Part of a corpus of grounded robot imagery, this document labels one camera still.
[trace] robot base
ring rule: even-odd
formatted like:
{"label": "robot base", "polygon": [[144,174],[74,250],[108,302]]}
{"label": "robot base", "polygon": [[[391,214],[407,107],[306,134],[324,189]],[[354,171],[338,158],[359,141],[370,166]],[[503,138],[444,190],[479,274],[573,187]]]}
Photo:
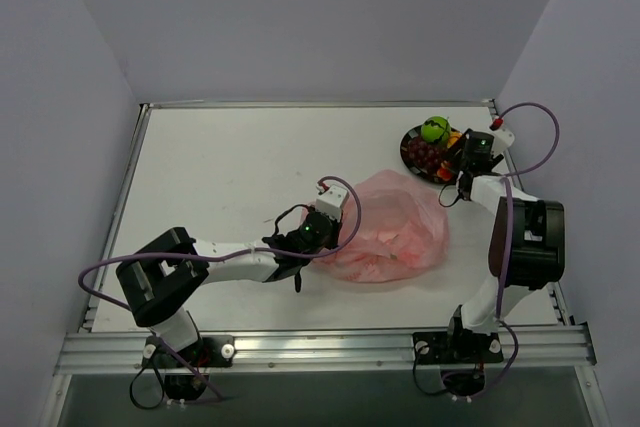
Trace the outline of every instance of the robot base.
{"label": "robot base", "polygon": [[[153,362],[158,369],[177,369],[182,367],[171,355],[158,346],[157,338],[149,336],[146,345],[155,345],[159,350]],[[179,354],[197,368],[229,368],[233,365],[235,353],[234,339],[229,335],[203,337],[195,344],[181,350]],[[207,386],[191,374],[167,374],[164,376],[165,395],[173,400],[196,400]]]}

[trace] yellow fruit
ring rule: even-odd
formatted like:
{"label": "yellow fruit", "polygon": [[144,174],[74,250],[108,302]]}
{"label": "yellow fruit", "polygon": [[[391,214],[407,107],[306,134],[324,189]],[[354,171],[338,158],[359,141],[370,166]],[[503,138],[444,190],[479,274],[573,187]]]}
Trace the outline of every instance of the yellow fruit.
{"label": "yellow fruit", "polygon": [[451,132],[449,140],[447,141],[447,149],[451,148],[451,146],[455,144],[460,137],[462,137],[460,132]]}

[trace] metal frame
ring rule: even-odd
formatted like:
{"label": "metal frame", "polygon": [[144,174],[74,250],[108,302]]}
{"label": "metal frame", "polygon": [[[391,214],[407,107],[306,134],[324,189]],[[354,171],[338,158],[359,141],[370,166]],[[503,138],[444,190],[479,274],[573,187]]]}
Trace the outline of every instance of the metal frame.
{"label": "metal frame", "polygon": [[[410,370],[414,358],[411,335],[416,330],[384,329],[298,332],[202,332],[235,338],[233,367],[226,373]],[[590,366],[595,361],[586,342],[588,330],[572,327],[515,329],[520,352],[514,367]],[[67,336],[56,373],[60,375],[132,374],[140,368],[146,332]],[[500,332],[506,358],[513,352],[508,332]],[[487,365],[500,368],[503,364]],[[419,366],[434,370],[440,366]]]}
{"label": "metal frame", "polygon": [[[188,101],[147,104],[132,140],[131,155],[123,185],[103,250],[103,258],[111,255],[136,165],[142,149],[151,113],[155,109],[229,109],[229,108],[389,108],[389,107],[488,107],[498,115],[493,100],[477,102],[389,101],[389,102],[226,102]],[[513,160],[507,153],[510,170]],[[522,187],[519,178],[514,179]],[[105,269],[96,279],[96,288],[102,286]],[[566,367],[573,366],[580,382],[585,403],[596,426],[608,426],[608,417],[592,365],[595,356],[588,328],[572,326],[561,288],[554,284],[550,295],[556,306],[560,325],[553,327],[516,328],[520,354],[514,367]],[[97,299],[88,302],[85,322],[80,333],[69,334],[61,350],[55,370],[52,389],[45,405],[41,425],[57,425],[72,375],[123,374],[139,369],[145,332],[86,333],[90,331],[97,308]],[[408,370],[412,366],[411,335],[416,330],[388,329],[300,332],[224,332],[235,337],[237,354],[234,366],[226,373],[256,372],[315,372],[354,370]],[[203,332],[203,335],[219,333]],[[506,332],[500,332],[505,356],[513,349],[513,341]],[[420,366],[438,369],[439,366]]]}

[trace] wire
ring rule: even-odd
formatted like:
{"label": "wire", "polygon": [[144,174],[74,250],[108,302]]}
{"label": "wire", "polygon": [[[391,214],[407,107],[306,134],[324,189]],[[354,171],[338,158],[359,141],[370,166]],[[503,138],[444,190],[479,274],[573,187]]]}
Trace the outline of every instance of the wire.
{"label": "wire", "polygon": [[[500,371],[500,373],[496,377],[494,377],[493,380],[488,385],[486,385],[484,389],[482,389],[476,394],[468,396],[470,399],[475,399],[477,397],[480,397],[481,395],[484,395],[485,393],[490,391],[492,388],[494,388],[496,385],[498,385],[502,381],[502,379],[504,379],[504,377],[507,375],[507,373],[509,372],[509,369],[511,369],[511,366],[515,362],[518,356],[518,352],[520,350],[518,337],[516,336],[515,331],[502,318],[502,301],[504,298],[504,290],[507,283],[509,263],[511,261],[511,244],[513,241],[513,226],[514,226],[513,189],[511,188],[510,177],[516,177],[521,174],[527,174],[529,172],[533,172],[534,170],[542,167],[551,158],[553,153],[556,151],[556,148],[558,147],[558,143],[560,142],[560,123],[558,122],[558,118],[551,111],[551,109],[549,109],[548,107],[542,104],[538,104],[536,102],[521,102],[519,104],[512,105],[511,107],[506,109],[502,114],[498,116],[498,118],[502,119],[509,112],[512,112],[513,110],[516,110],[525,106],[536,107],[544,111],[553,121],[553,125],[555,128],[555,136],[554,136],[553,144],[549,149],[549,152],[547,152],[547,154],[542,158],[542,160],[540,160],[538,163],[524,170],[503,174],[501,178],[501,181],[504,182],[504,185],[505,185],[505,193],[507,197],[507,232],[505,235],[505,248],[502,256],[502,269],[500,270],[500,277],[498,280],[498,294],[496,297],[496,318],[498,320],[498,323],[502,327],[504,327],[507,330],[507,332],[509,332],[509,334],[511,335],[511,338],[513,339],[513,353],[511,354],[511,357],[509,357],[509,360],[507,360],[507,363],[505,364],[504,368]],[[414,362],[414,372],[415,372],[416,363],[417,363],[417,356],[416,356],[416,361]]]}
{"label": "wire", "polygon": [[185,369],[191,372],[194,377],[196,377],[200,382],[206,385],[211,392],[215,394],[218,398],[218,401],[224,400],[224,396],[220,393],[220,391],[216,388],[215,385],[211,383],[211,381],[203,374],[201,374],[197,369],[195,369],[189,362],[184,360],[184,358],[178,354],[175,350],[173,350],[169,344],[167,344],[162,337],[157,337],[158,341],[162,348],[169,354],[171,357],[176,359]]}
{"label": "wire", "polygon": [[[151,357],[149,357],[149,360],[140,368],[140,371],[136,374],[136,376],[133,378],[133,380],[131,380],[131,383],[129,384],[129,399],[131,400],[131,403],[135,405],[138,409],[142,409],[142,410],[157,409],[162,405],[162,402],[164,402],[164,394],[165,394],[164,382],[162,381],[162,376],[160,375],[160,372],[158,371],[158,367],[156,367],[156,364],[155,364],[155,355],[157,352],[158,352],[158,349],[154,350],[153,354],[151,354]],[[160,389],[162,389],[162,395],[160,395],[160,400],[158,401],[157,404],[142,405],[140,402],[136,400],[136,396],[133,393],[133,384],[136,382],[136,380],[138,380],[138,377],[142,375],[142,373],[147,369],[149,365],[151,365],[151,368],[153,369],[153,373],[155,374],[156,379],[158,379],[158,383],[160,384]]]}
{"label": "wire", "polygon": [[297,209],[298,207],[302,208],[302,209],[307,209],[307,212],[309,212],[310,207],[306,204],[296,204],[293,207],[291,207],[290,209],[285,210],[283,213],[281,213],[278,217],[276,217],[276,221],[275,221],[275,231],[273,232],[273,235],[276,236],[280,233],[280,229],[278,228],[278,224],[280,223],[280,221],[282,219],[284,219],[287,215],[289,215],[291,212],[293,212],[295,209]]}
{"label": "wire", "polygon": [[498,279],[498,296],[496,298],[496,318],[502,319],[502,299],[504,297],[504,289],[507,285],[507,271],[511,261],[511,244],[513,242],[513,190],[511,189],[511,181],[507,177],[502,177],[504,190],[507,194],[507,233],[504,238],[504,252],[502,254],[502,269]]}
{"label": "wire", "polygon": [[507,332],[509,332],[509,334],[511,334],[511,338],[513,339],[513,352],[511,353],[511,357],[509,357],[509,360],[507,360],[507,363],[505,364],[503,369],[500,371],[500,373],[498,375],[496,375],[491,380],[491,382],[489,382],[489,384],[486,385],[485,388],[482,389],[480,392],[478,392],[476,394],[473,394],[473,395],[470,395],[469,396],[470,399],[476,399],[476,398],[486,394],[491,389],[493,389],[496,385],[498,385],[502,381],[502,379],[504,379],[504,377],[507,375],[507,372],[509,372],[509,369],[511,368],[513,363],[516,361],[516,357],[518,357],[518,352],[520,350],[520,344],[518,342],[518,337],[516,336],[516,333],[511,328],[511,326],[509,326],[504,320],[500,320],[499,323],[500,323],[500,325],[502,325],[502,327],[504,327],[507,330]]}
{"label": "wire", "polygon": [[416,388],[427,397],[440,397],[442,395],[448,394],[449,389],[447,389],[446,387],[444,389],[436,390],[434,392],[429,392],[428,390],[424,390],[422,388],[422,386],[418,382],[418,376],[416,374],[416,368],[418,367],[418,361],[420,360],[420,357],[421,357],[421,354],[419,352],[416,352],[415,359],[413,360],[413,368],[411,369],[411,375],[413,376],[413,383],[415,384]]}
{"label": "wire", "polygon": [[456,185],[455,182],[453,184],[445,184],[444,187],[442,187],[442,189],[440,189],[440,194],[438,194],[438,203],[440,204],[441,207],[444,207],[445,209],[448,209],[449,207],[453,207],[454,205],[456,205],[458,203],[458,201],[460,199],[462,199],[462,195],[458,194],[455,198],[455,200],[450,203],[449,205],[444,205],[442,203],[442,194],[444,193],[444,191],[446,190],[447,187],[451,187],[452,185]]}
{"label": "wire", "polygon": [[[174,260],[199,260],[204,262],[225,262],[235,257],[253,254],[254,252],[267,252],[275,255],[294,257],[298,259],[318,259],[318,258],[328,257],[330,255],[336,254],[339,251],[341,251],[344,247],[346,247],[358,233],[358,230],[360,229],[360,224],[362,222],[362,204],[360,203],[360,198],[358,197],[358,194],[356,193],[355,189],[347,181],[341,179],[340,177],[327,175],[325,177],[322,177],[318,181],[318,185],[323,186],[326,190],[328,189],[328,187],[326,186],[325,182],[328,180],[336,181],[344,185],[344,187],[352,195],[353,200],[356,204],[356,223],[353,227],[353,231],[351,231],[351,234],[349,234],[349,236],[345,239],[345,241],[341,245],[337,246],[335,249],[326,250],[318,254],[298,254],[295,252],[288,252],[286,250],[272,249],[267,247],[257,247],[255,249],[239,250],[237,252],[233,252],[231,254],[223,255],[220,257],[206,257],[201,255],[195,255],[195,254],[178,254],[178,253],[172,253],[172,252],[145,252],[145,253],[138,253],[138,254],[132,254],[132,255],[123,255],[120,257],[112,257],[110,259],[101,260],[100,262],[82,270],[82,272],[80,272],[80,274],[78,275],[78,285],[85,292],[88,292],[89,294],[94,295],[99,299],[102,299],[106,302],[110,302],[114,305],[117,305],[118,307],[121,307],[131,312],[131,308],[124,302],[114,297],[111,297],[110,295],[103,294],[102,292],[86,285],[84,283],[85,277],[89,275],[91,272],[107,265],[121,263],[121,262],[133,262],[133,261],[145,260],[145,259],[174,259]],[[178,354],[171,347],[169,347],[169,345],[167,345],[162,338],[159,338],[159,340],[160,340],[160,343],[163,345],[163,347],[175,360],[177,360],[181,365],[183,365],[187,370],[189,370],[194,376],[196,376],[201,382],[203,382],[209,388],[209,390],[211,390],[216,395],[218,400],[223,400],[222,394],[204,375],[197,372],[184,358],[182,358],[180,354]]]}
{"label": "wire", "polygon": [[542,104],[538,104],[536,102],[521,102],[519,104],[512,105],[511,107],[509,107],[502,114],[498,115],[498,118],[502,119],[509,112],[511,112],[513,110],[516,110],[516,109],[519,109],[521,107],[536,107],[536,108],[544,111],[551,118],[551,120],[553,122],[553,126],[555,127],[555,131],[556,131],[555,132],[555,138],[553,140],[553,144],[551,145],[551,148],[549,149],[549,152],[547,152],[547,155],[545,155],[540,162],[538,162],[537,164],[532,165],[531,167],[529,167],[527,169],[516,171],[516,172],[510,172],[508,174],[504,174],[505,177],[515,177],[515,176],[522,175],[522,174],[528,174],[529,172],[533,172],[534,170],[542,167],[551,158],[553,153],[556,151],[556,148],[558,147],[558,142],[560,142],[560,122],[558,122],[558,118],[551,111],[551,109],[549,107],[546,107],[546,106],[542,105]]}

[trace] red connector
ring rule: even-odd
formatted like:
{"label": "red connector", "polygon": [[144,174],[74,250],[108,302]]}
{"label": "red connector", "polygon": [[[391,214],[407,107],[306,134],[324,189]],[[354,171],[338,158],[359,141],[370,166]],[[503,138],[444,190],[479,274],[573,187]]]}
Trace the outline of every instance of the red connector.
{"label": "red connector", "polygon": [[502,127],[502,124],[504,124],[504,120],[498,117],[496,120],[493,121],[493,124],[491,124],[491,127],[489,127],[489,129],[498,130],[500,127]]}

